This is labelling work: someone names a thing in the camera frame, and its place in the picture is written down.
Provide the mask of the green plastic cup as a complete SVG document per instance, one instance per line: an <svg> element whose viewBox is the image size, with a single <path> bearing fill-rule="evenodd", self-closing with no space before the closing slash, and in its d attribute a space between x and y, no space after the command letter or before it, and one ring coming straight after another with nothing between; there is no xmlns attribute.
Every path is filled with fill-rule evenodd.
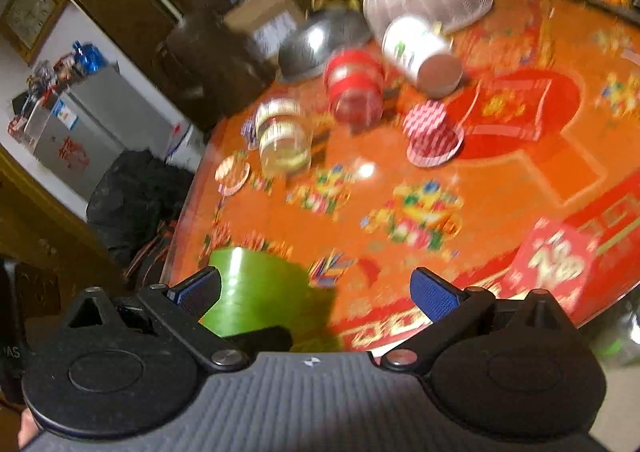
<svg viewBox="0 0 640 452"><path fill-rule="evenodd" d="M273 326L294 327L310 290L301 265L242 247L213 251L209 264L221 277L219 299L201 317L209 331L229 337Z"/></svg>

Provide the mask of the red clear plastic cup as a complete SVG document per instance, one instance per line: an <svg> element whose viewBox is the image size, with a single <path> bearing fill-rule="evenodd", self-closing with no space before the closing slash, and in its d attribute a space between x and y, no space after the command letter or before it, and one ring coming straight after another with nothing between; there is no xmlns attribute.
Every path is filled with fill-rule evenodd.
<svg viewBox="0 0 640 452"><path fill-rule="evenodd" d="M334 119L350 129L366 130L383 115L384 66L364 48L343 48L326 64L323 82Z"/></svg>

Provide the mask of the white printed paper cup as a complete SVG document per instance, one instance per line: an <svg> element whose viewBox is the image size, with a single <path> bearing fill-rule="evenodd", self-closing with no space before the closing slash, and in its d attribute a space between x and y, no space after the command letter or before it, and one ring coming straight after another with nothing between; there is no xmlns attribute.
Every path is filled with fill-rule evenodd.
<svg viewBox="0 0 640 452"><path fill-rule="evenodd" d="M385 30L382 51L416 89L431 98L450 95L462 81L463 65L451 42L420 16L395 18Z"/></svg>

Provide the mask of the orange dotted cupcake liner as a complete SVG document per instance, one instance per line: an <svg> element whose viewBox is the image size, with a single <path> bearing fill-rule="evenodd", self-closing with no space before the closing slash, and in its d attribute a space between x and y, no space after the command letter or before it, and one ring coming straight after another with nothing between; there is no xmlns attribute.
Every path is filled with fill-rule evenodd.
<svg viewBox="0 0 640 452"><path fill-rule="evenodd" d="M242 152L234 153L221 161L214 178L218 184L218 192L223 197L230 197L242 189L250 176L250 164Z"/></svg>

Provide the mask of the red floral tablecloth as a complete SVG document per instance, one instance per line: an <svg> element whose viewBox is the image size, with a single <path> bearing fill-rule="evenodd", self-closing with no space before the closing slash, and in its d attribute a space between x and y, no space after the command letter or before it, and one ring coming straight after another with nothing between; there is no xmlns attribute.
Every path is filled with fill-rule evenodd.
<svg viewBox="0 0 640 452"><path fill-rule="evenodd" d="M549 219L597 241L587 279L560 291L575 323L626 296L639 283L638 27L573 0L495 0L454 48L469 76L446 106L465 138L446 165L407 158L401 123L423 102L411 86L360 134L334 123L321 79L272 86L314 114L314 162L291 180L262 176L242 137L245 112L224 120L184 204L166 281L218 249L271 253L308 273L299 348L373 349L424 323L409 297L415 268L518 294L509 265ZM223 197L214 174L237 152L250 176Z"/></svg>

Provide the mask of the red dotted cupcake liner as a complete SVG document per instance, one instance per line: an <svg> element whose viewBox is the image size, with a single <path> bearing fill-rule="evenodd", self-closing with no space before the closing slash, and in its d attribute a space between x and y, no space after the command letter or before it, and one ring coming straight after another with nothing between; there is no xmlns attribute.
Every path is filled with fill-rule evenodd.
<svg viewBox="0 0 640 452"><path fill-rule="evenodd" d="M461 149L464 130L455 123L439 100L411 108L402 120L402 131L409 140L407 158L413 166L431 168L446 164Z"/></svg>

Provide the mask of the clear glass jar white label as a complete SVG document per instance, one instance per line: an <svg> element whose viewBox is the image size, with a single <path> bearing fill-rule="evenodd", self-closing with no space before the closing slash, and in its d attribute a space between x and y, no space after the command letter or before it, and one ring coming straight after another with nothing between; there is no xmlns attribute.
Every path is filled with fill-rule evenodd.
<svg viewBox="0 0 640 452"><path fill-rule="evenodd" d="M260 103L255 130L266 178L290 177L310 168L312 129L297 100L280 96Z"/></svg>

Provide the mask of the grey mini fridge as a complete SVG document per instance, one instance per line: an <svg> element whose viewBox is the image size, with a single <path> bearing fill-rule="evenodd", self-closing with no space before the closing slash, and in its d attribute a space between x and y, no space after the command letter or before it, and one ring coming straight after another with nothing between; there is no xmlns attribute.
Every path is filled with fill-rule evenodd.
<svg viewBox="0 0 640 452"><path fill-rule="evenodd" d="M107 66L37 105L23 143L40 164L83 199L89 199L114 160L125 151L167 157L181 123L167 119Z"/></svg>

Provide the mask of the steel colander bowl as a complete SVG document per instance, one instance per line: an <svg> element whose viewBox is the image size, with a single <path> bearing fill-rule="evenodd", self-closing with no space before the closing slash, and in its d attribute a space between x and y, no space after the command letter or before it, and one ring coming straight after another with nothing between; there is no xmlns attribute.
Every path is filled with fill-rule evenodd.
<svg viewBox="0 0 640 452"><path fill-rule="evenodd" d="M334 8L314 13L281 44L279 80L295 83L318 77L335 52L360 48L371 39L369 24L360 12Z"/></svg>

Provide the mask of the cardboard box with label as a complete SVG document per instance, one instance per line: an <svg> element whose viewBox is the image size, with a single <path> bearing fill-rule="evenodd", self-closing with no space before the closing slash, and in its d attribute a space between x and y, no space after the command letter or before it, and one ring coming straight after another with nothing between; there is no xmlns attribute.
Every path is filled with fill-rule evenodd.
<svg viewBox="0 0 640 452"><path fill-rule="evenodd" d="M224 23L250 40L258 60L277 63L284 40L305 22L293 0L246 0L224 16Z"/></svg>

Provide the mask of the wooden wall clock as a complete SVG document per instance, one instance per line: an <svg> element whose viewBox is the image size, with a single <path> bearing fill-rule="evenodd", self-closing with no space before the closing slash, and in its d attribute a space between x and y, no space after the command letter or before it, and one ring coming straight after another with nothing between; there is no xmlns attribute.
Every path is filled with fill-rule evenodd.
<svg viewBox="0 0 640 452"><path fill-rule="evenodd" d="M8 0L1 15L1 36L32 66L66 5L67 0Z"/></svg>

